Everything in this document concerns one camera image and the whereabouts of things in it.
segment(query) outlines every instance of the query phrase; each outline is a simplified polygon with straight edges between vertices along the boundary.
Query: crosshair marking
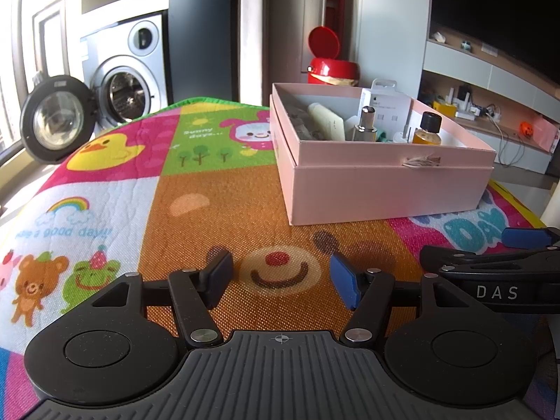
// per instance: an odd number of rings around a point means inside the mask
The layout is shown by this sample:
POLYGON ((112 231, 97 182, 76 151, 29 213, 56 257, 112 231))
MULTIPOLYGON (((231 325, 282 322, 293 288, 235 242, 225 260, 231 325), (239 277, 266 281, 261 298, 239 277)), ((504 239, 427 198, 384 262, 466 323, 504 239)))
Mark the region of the crosshair marking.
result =
POLYGON ((274 341, 278 341, 280 344, 284 344, 288 342, 288 339, 293 339, 293 338, 288 338, 286 335, 278 335, 271 339, 273 339, 274 341))

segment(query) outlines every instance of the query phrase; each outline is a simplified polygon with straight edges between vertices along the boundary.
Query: red lid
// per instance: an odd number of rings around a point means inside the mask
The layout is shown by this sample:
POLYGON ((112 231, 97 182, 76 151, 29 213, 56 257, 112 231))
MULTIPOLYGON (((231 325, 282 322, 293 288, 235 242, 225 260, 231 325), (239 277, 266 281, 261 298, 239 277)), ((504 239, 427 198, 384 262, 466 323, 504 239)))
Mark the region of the red lid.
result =
POLYGON ((307 38, 309 50, 317 58, 336 58, 341 51, 337 33, 328 27, 315 27, 307 38))
POLYGON ((331 58, 312 58, 307 70, 311 74, 337 79, 359 79, 359 66, 357 63, 331 58))

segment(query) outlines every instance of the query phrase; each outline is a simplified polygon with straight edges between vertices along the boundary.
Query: metal screw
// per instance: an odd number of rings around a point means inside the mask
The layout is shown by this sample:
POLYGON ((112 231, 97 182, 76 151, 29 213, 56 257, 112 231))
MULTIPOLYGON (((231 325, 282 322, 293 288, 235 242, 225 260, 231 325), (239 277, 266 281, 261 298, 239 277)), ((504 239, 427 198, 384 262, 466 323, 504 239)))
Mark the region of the metal screw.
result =
POLYGON ((209 328, 199 328, 190 334, 190 338, 197 343, 209 343, 217 337, 218 334, 209 328))
POLYGON ((351 328, 346 331, 344 336, 348 341, 352 341, 353 343, 363 343, 364 341, 371 339, 373 335, 365 328, 351 328))

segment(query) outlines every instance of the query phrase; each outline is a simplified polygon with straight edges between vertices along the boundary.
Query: television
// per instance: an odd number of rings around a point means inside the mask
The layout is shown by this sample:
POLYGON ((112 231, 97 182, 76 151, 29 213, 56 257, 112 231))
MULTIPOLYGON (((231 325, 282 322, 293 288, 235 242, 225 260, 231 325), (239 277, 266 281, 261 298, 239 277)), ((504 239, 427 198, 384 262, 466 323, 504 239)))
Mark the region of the television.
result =
POLYGON ((560 84, 560 0, 432 0, 431 18, 560 84))

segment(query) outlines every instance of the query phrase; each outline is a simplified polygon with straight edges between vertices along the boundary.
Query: sun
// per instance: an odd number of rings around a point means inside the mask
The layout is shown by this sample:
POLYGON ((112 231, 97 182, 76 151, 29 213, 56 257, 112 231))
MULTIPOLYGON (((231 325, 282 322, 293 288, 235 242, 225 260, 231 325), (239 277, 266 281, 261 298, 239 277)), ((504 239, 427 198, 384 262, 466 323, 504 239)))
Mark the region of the sun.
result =
POLYGON ((207 118, 199 118, 199 119, 193 120, 191 124, 194 125, 194 126, 200 126, 200 125, 205 125, 208 122, 209 122, 209 120, 207 118))
POLYGON ((253 150, 252 148, 246 148, 245 150, 241 150, 239 154, 242 154, 243 156, 253 156, 257 154, 257 152, 258 150, 253 150))

